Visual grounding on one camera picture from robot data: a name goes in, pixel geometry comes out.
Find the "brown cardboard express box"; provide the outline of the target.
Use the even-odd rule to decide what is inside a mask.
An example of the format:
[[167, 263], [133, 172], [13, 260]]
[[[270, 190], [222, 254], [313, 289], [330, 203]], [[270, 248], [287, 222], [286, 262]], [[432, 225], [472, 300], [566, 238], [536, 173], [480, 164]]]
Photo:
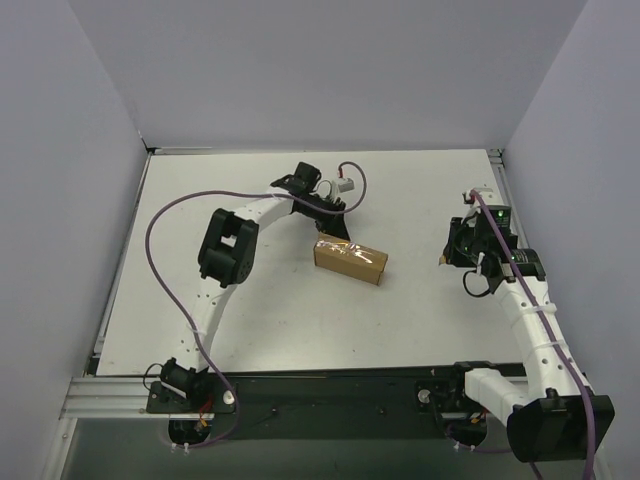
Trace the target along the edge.
[[379, 285], [388, 254], [333, 236], [320, 235], [313, 247], [314, 264], [325, 270]]

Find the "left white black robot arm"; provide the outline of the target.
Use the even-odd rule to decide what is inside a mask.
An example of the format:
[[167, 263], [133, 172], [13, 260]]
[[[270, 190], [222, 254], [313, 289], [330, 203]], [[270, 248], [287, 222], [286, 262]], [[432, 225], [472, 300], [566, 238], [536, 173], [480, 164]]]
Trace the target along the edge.
[[[194, 192], [169, 202], [150, 220], [144, 237], [149, 268], [187, 322], [187, 332], [180, 338], [177, 353], [160, 373], [161, 385], [170, 390], [169, 398], [179, 409], [193, 411], [205, 402], [213, 390], [210, 374], [216, 375], [226, 390], [235, 391], [213, 362], [210, 350], [231, 295], [253, 269], [261, 231], [298, 213], [311, 219], [318, 232], [350, 239], [345, 215], [363, 202], [368, 189], [366, 174], [357, 164], [345, 161], [338, 165], [337, 178], [329, 182], [326, 195], [317, 192], [322, 181], [318, 168], [300, 162], [293, 173], [275, 179], [263, 193]], [[171, 208], [206, 196], [228, 196], [249, 202], [237, 210], [218, 208], [212, 213], [197, 253], [202, 290], [196, 305], [202, 311], [196, 312], [184, 306], [159, 273], [152, 258], [151, 235], [161, 216]]]

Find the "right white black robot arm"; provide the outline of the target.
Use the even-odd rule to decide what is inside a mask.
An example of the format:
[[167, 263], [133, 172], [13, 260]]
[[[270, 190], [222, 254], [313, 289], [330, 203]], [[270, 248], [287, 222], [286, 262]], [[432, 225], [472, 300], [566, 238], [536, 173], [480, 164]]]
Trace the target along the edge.
[[487, 204], [476, 193], [467, 214], [454, 217], [440, 263], [485, 278], [516, 339], [527, 388], [520, 390], [489, 366], [463, 370], [462, 394], [496, 417], [515, 457], [524, 463], [582, 460], [595, 454], [615, 410], [579, 370], [556, 319], [546, 271], [533, 249], [521, 248], [511, 229], [512, 210]]

